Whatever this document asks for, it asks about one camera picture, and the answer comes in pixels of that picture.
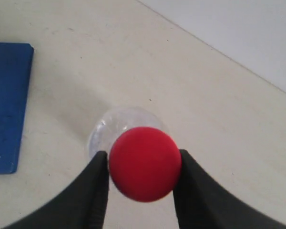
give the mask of white table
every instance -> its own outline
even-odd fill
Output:
[[[0,0],[0,41],[35,48],[19,170],[0,176],[0,227],[61,192],[115,105],[159,116],[180,148],[286,223],[286,94],[134,0]],[[176,229],[172,195],[109,196],[107,229]]]

